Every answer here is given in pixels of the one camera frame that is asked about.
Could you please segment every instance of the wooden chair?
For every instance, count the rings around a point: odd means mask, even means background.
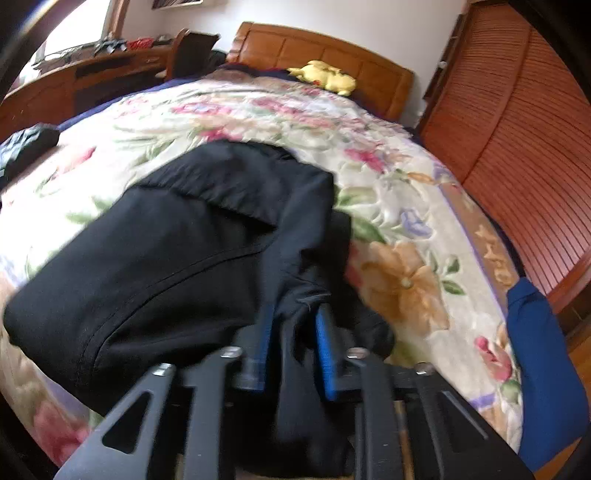
[[[220,35],[192,32],[183,28],[174,39],[165,80],[198,75],[207,65],[213,46]]]

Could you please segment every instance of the framed picture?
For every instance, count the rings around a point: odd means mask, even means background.
[[[184,7],[188,5],[199,5],[203,0],[154,0],[152,9]]]

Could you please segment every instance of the white wall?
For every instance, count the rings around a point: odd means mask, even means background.
[[[163,12],[152,10],[152,3],[154,0],[131,0],[129,2],[123,25],[123,38],[134,40],[140,37],[155,37],[166,32]]]
[[[465,0],[204,0],[202,5],[150,13],[161,17],[162,30],[170,34],[185,27],[219,33],[216,48],[226,51],[243,21],[305,28],[368,48],[414,71],[415,85],[401,118],[412,125],[464,4]],[[132,14],[130,7],[128,21],[137,22]]]

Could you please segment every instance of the bed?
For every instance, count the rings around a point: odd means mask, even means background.
[[[356,77],[354,98],[264,71],[310,60]],[[519,275],[451,172],[391,122],[412,72],[343,40],[253,23],[238,30],[228,61],[249,69],[173,81],[67,123],[58,146],[2,192],[0,232],[11,234],[0,235],[0,311],[133,182],[204,142],[270,142],[335,173],[335,208],[353,224],[347,279],[397,333],[387,361],[432,362],[518,450],[522,379],[505,319]],[[11,344],[4,327],[0,335],[0,392],[61,465],[98,416]]]

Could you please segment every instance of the purple stripe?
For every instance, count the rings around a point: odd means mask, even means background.
[[[481,397],[475,398],[474,400],[469,400],[470,405],[472,405],[475,409],[480,410],[482,408],[492,407],[495,403],[496,393],[489,393],[488,395],[483,395]]]

